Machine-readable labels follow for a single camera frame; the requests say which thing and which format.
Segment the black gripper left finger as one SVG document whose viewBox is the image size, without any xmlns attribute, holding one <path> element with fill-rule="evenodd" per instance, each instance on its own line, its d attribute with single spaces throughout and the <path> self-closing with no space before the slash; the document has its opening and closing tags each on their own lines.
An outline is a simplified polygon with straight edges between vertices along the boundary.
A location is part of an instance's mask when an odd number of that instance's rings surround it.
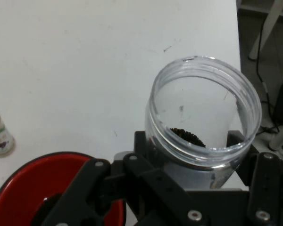
<svg viewBox="0 0 283 226">
<path fill-rule="evenodd" d="M 208 226 L 210 217 L 172 178 L 143 156 L 113 163 L 92 158 L 43 221 L 45 226 L 102 226 L 113 202 L 125 200 L 139 226 Z"/>
</svg>

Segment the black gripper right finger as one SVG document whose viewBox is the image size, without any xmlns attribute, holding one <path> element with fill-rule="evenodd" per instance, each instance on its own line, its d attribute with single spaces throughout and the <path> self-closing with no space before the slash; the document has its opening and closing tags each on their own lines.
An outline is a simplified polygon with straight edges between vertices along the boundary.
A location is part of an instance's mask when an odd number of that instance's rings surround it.
<svg viewBox="0 0 283 226">
<path fill-rule="evenodd" d="M 235 171 L 247 191 L 227 191 L 227 225 L 283 226 L 283 161 L 250 145 Z"/>
</svg>

